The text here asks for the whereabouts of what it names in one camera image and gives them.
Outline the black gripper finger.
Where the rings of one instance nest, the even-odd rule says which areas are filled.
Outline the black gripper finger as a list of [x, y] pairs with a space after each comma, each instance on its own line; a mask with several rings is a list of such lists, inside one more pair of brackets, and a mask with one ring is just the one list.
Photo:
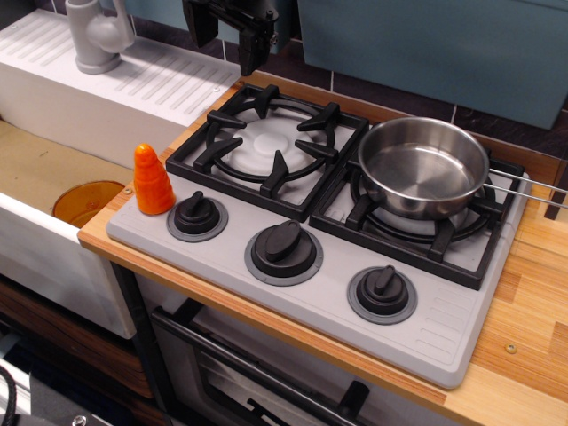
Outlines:
[[257, 22], [239, 31], [239, 63], [242, 76], [249, 76], [266, 63], [275, 31], [273, 22]]
[[218, 19], [207, 7], [186, 7], [184, 15], [190, 36], [199, 48], [217, 38]]

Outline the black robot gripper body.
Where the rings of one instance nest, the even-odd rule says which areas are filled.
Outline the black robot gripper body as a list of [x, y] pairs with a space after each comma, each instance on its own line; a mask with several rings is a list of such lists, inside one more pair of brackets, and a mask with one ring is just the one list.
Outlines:
[[209, 12], [226, 25], [242, 30], [257, 22], [273, 22], [279, 18], [276, 6], [272, 1], [183, 1], [186, 7], [207, 7]]

